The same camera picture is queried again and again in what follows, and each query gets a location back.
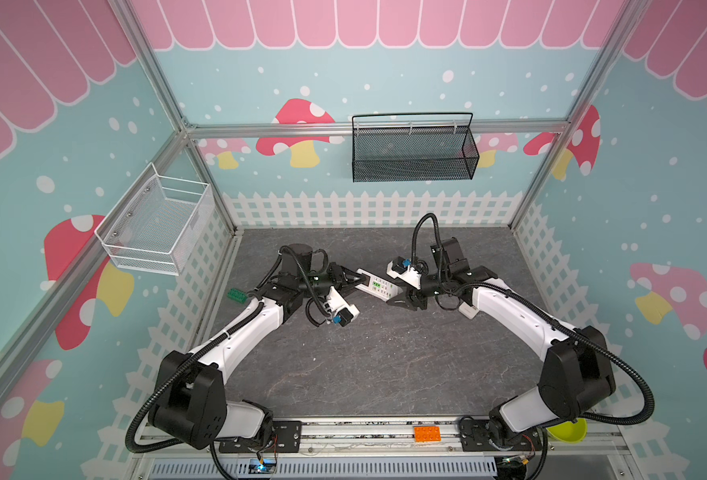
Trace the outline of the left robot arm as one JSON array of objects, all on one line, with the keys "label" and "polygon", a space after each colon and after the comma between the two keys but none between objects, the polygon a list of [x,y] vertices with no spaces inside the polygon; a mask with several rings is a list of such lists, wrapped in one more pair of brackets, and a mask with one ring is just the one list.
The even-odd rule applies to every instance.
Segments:
[{"label": "left robot arm", "polygon": [[369,277],[329,259],[313,268],[317,250],[305,244],[284,245],[269,272],[249,292],[241,314],[207,342],[188,352],[174,350],[159,367],[154,392],[131,420],[125,436],[129,452],[145,454],[179,444],[197,450],[228,439],[254,451],[274,441],[273,413],[255,402],[231,402],[226,385],[236,367],[269,334],[298,310],[316,327],[347,326],[359,315],[347,295]]}]

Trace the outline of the lime green bowl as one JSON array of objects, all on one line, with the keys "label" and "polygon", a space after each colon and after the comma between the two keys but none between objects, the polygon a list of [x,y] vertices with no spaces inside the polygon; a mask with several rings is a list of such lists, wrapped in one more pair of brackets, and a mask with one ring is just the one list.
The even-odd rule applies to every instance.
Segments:
[{"label": "lime green bowl", "polygon": [[587,437],[589,425],[587,420],[579,418],[573,421],[563,422],[547,428],[547,433],[551,438],[563,442],[577,444],[583,442]]}]

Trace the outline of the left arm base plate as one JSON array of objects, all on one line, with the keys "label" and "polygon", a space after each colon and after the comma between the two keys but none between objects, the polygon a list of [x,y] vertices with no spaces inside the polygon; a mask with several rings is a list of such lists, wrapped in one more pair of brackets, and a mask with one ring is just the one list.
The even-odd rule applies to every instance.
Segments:
[{"label": "left arm base plate", "polygon": [[270,426],[262,427],[255,438],[225,438],[217,446],[220,453],[229,454],[298,453],[302,430],[301,421],[273,421]]}]

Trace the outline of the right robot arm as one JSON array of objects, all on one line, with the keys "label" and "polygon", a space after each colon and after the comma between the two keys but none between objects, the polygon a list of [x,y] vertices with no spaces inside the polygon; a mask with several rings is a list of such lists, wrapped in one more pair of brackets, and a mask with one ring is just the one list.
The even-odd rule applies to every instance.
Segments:
[{"label": "right robot arm", "polygon": [[[453,310],[467,318],[483,312],[515,334],[543,363],[537,385],[498,406],[481,426],[491,447],[510,450],[521,438],[537,430],[579,418],[603,424],[633,426],[651,419],[655,396],[643,376],[609,351],[605,335],[593,326],[563,322],[511,289],[487,267],[473,268],[457,238],[441,238],[433,228],[431,255],[437,270],[431,272],[417,255],[417,240],[425,222],[437,224],[437,215],[425,214],[411,236],[409,256],[395,258],[387,275],[403,283],[403,293],[389,305],[417,311],[429,300],[455,299]],[[595,406],[617,390],[615,372],[621,370],[639,388],[643,405],[628,416],[595,412]]]}]

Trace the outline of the green toy brick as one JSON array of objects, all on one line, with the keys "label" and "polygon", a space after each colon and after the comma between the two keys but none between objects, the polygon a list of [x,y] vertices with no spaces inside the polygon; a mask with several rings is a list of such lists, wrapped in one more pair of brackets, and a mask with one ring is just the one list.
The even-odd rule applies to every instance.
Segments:
[{"label": "green toy brick", "polygon": [[239,304],[244,304],[248,300],[248,294],[242,290],[232,288],[227,292],[227,298],[229,300],[238,302]]}]

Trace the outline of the black mesh wall basket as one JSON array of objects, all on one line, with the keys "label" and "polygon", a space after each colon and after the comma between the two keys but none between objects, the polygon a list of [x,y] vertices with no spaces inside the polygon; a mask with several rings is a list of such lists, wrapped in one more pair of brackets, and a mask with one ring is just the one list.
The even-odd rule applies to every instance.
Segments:
[{"label": "black mesh wall basket", "polygon": [[355,183],[471,180],[481,154],[469,112],[352,117]]}]

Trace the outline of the orange toy brick on rail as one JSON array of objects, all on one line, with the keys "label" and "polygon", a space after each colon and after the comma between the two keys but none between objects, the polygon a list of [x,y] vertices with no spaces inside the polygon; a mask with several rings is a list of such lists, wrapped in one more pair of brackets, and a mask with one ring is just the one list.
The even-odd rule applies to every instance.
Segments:
[{"label": "orange toy brick on rail", "polygon": [[435,425],[415,426],[413,428],[413,439],[415,439],[415,443],[441,442],[441,428]]}]

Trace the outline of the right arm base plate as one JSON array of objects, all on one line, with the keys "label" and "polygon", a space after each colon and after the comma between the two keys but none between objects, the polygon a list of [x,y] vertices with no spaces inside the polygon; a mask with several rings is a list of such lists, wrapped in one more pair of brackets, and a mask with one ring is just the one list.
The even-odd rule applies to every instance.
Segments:
[{"label": "right arm base plate", "polygon": [[471,416],[463,416],[457,422],[457,429],[465,452],[533,453],[543,450],[543,435],[537,429],[515,433],[501,421]]}]

